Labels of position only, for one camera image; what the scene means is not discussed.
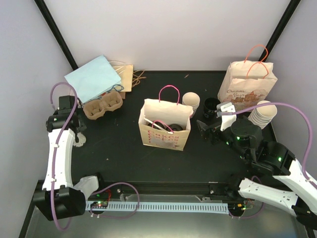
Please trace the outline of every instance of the light blue tissue paper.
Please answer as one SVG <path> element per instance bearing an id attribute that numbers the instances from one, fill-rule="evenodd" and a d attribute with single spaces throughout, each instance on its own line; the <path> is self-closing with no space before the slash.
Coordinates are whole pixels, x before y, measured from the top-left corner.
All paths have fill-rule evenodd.
<path id="1" fill-rule="evenodd" d="M 73 86 L 79 99 L 85 103 L 114 84 L 120 84 L 121 78 L 104 56 L 99 56 L 89 63 L 65 76 Z"/>

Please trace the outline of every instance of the light gray wall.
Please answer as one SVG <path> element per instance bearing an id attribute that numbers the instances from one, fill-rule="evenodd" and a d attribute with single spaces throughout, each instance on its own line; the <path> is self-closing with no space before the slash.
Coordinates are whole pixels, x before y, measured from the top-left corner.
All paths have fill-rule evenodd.
<path id="1" fill-rule="evenodd" d="M 289 0 L 45 2 L 79 66 L 104 54 L 136 69 L 226 70 L 268 42 Z"/>
<path id="2" fill-rule="evenodd" d="M 307 163 L 308 172 L 317 178 L 317 1 L 301 1 L 268 61 L 274 63 L 278 82 L 269 94 L 270 101 L 299 107 L 310 119 L 315 139 Z M 302 117 L 292 109 L 278 107 L 273 127 L 279 142 L 302 161 L 308 130 Z"/>
<path id="3" fill-rule="evenodd" d="M 46 172 L 50 89 L 71 68 L 33 0 L 1 1 L 0 52 L 0 237 L 15 238 Z"/>

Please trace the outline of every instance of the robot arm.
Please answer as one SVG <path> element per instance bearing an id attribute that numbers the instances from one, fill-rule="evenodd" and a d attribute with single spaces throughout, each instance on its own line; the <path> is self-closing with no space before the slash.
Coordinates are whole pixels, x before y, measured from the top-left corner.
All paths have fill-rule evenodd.
<path id="1" fill-rule="evenodd" d="M 222 103 L 217 109 L 234 112 L 232 107 L 232 103 Z M 197 121 L 202 136 L 210 138 L 213 143 L 224 141 L 255 174 L 272 176 L 292 192 L 261 185 L 247 178 L 236 181 L 234 190 L 241 197 L 278 207 L 296 216 L 300 223 L 317 230 L 317 189 L 305 179 L 302 166 L 294 154 L 278 142 L 264 141 L 261 128 L 247 118 L 236 119 L 233 116 L 222 116 L 222 121 L 209 126 Z"/>
<path id="2" fill-rule="evenodd" d="M 68 118 L 73 105 L 73 96 L 60 97 L 59 108 L 49 117 L 46 125 L 50 140 L 48 170 L 42 191 L 34 193 L 33 201 L 49 221 L 53 220 L 50 203 L 50 194 L 52 192 L 55 194 L 54 204 L 56 216 L 58 219 L 62 219 L 82 215 L 85 212 L 86 200 L 99 187 L 96 176 L 81 178 L 75 186 L 73 186 L 72 183 L 70 170 L 71 152 L 74 140 L 78 140 L 77 132 L 80 126 L 76 113 L 72 116 L 69 124 L 62 132 L 59 144 L 55 144 L 60 130 Z M 55 147 L 57 147 L 55 183 L 54 191 L 51 191 L 52 161 Z"/>

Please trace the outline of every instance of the black tabletop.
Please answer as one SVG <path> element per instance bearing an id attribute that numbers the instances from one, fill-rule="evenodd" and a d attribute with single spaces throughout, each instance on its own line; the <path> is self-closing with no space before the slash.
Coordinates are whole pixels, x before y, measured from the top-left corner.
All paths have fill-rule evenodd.
<path id="1" fill-rule="evenodd" d="M 102 118 L 89 120 L 83 134 L 87 142 L 73 148 L 72 178 L 100 172 L 108 181 L 147 182 L 226 182 L 233 173 L 248 174 L 243 161 L 225 143 L 212 146 L 202 140 L 196 120 L 203 120 L 203 102 L 208 97 L 217 97 L 224 72 L 146 72 L 147 78 L 126 93 L 123 106 L 106 112 Z M 181 97 L 195 92 L 201 98 L 200 106 L 191 119 L 191 132 L 184 151 L 149 147 L 142 144 L 138 119 L 144 99 L 158 99 L 160 89 L 172 84 Z M 176 102 L 177 92 L 166 88 L 162 100 Z M 269 129 L 264 137 L 272 137 Z"/>

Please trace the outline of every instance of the stack of paper cups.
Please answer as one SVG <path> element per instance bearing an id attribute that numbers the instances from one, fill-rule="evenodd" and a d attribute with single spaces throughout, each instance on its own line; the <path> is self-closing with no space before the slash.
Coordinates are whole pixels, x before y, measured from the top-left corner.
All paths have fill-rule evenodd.
<path id="1" fill-rule="evenodd" d="M 183 96 L 183 105 L 192 106 L 193 107 L 193 114 L 190 115 L 192 118 L 199 106 L 200 97 L 196 93 L 185 93 Z"/>
<path id="2" fill-rule="evenodd" d="M 270 103 L 270 101 L 260 101 L 259 104 Z M 271 122 L 273 117 L 277 114 L 277 108 L 275 105 L 263 106 L 255 108 L 249 115 L 249 120 L 263 129 L 267 124 Z"/>

